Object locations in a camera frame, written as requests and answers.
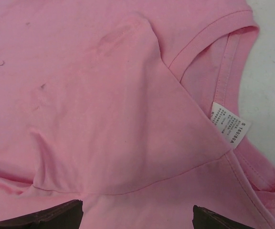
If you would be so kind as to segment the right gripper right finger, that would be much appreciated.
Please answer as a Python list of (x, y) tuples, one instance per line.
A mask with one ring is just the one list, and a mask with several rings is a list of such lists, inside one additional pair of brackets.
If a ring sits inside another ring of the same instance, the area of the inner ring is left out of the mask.
[(230, 220), (207, 208), (193, 206), (194, 229), (241, 229), (242, 226), (236, 221)]

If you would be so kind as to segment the pink t shirt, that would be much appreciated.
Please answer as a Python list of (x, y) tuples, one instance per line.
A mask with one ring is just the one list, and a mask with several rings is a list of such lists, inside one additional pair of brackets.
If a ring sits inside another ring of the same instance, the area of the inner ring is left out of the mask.
[(244, 0), (0, 0), (0, 221), (78, 199), (83, 229), (275, 229), (238, 93)]

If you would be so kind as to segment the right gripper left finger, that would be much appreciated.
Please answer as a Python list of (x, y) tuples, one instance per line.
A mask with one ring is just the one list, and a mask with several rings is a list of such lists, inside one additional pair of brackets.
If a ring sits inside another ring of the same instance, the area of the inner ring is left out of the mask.
[(28, 215), (0, 221), (0, 229), (78, 229), (83, 202), (74, 199)]

